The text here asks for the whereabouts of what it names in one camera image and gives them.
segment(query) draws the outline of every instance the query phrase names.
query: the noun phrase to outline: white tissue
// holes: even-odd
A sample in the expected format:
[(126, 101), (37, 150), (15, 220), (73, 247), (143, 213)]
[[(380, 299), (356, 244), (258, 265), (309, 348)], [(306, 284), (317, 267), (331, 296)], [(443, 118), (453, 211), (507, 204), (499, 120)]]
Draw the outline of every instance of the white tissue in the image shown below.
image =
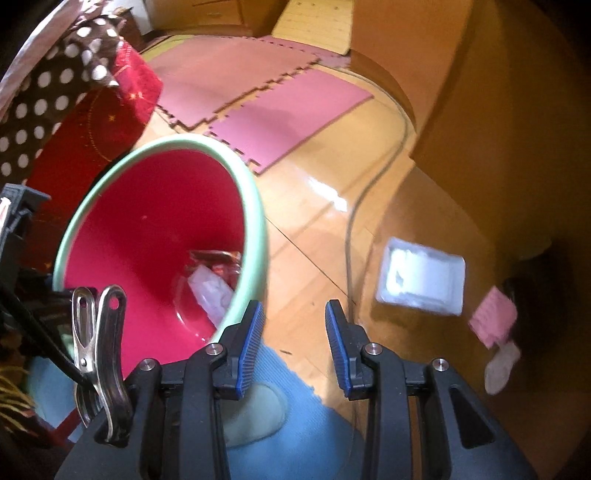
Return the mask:
[(228, 311), (234, 291), (205, 265), (199, 265), (189, 277), (188, 282), (197, 303), (205, 310), (215, 328), (219, 328)]

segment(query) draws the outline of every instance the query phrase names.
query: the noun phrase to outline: red fabric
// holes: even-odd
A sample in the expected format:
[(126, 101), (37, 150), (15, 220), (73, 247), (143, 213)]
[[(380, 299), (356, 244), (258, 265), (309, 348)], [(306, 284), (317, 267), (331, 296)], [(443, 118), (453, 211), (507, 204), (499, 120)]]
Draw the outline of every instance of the red fabric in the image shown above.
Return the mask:
[(76, 409), (72, 410), (70, 414), (60, 423), (54, 430), (48, 432), (54, 445), (67, 445), (68, 437), (76, 430), (76, 427), (81, 423), (80, 415)]
[(35, 161), (27, 186), (51, 195), (36, 214), (22, 259), (49, 271), (67, 224), (90, 185), (143, 133), (162, 91), (162, 82), (127, 43), (117, 52), (118, 88), (88, 93), (68, 115)]

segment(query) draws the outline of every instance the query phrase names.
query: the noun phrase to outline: wooden drawer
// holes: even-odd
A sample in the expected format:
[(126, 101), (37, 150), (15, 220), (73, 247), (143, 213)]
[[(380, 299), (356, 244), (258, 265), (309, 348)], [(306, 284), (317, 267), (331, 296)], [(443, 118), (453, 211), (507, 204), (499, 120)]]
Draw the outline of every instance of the wooden drawer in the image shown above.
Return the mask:
[(182, 30), (201, 25), (242, 25), (238, 0), (203, 3), (207, 0), (148, 0), (154, 28)]
[(196, 4), (194, 0), (191, 0), (191, 9), (187, 11), (187, 14), (191, 15), (194, 25), (242, 25), (238, 0), (205, 5)]

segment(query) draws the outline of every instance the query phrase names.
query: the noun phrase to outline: blue rug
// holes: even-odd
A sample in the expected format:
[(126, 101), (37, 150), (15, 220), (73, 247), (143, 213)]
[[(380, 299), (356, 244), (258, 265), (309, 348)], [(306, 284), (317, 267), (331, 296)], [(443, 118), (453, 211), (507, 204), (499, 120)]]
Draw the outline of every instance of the blue rug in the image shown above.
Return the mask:
[(359, 480), (361, 435), (356, 433), (351, 450), (350, 423), (325, 407), (265, 345), (256, 358), (254, 381), (275, 384), (285, 393), (290, 410), (276, 434), (228, 449), (232, 480)]
[[(265, 345), (256, 358), (254, 381), (283, 391), (289, 412), (274, 435), (228, 449), (232, 480), (359, 480), (361, 435), (355, 434), (351, 449), (350, 424), (325, 407), (312, 388)], [(72, 381), (48, 359), (33, 360), (28, 385), (37, 412), (54, 427), (74, 409)], [(79, 427), (70, 440), (76, 441), (81, 432)]]

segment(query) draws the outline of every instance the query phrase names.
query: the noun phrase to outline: wooden cabinet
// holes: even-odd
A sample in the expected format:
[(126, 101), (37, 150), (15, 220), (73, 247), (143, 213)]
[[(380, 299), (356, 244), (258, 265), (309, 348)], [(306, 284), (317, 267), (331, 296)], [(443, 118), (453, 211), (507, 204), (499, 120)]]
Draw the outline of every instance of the wooden cabinet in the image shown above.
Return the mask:
[(156, 30), (211, 35), (269, 34), (287, 0), (145, 0)]

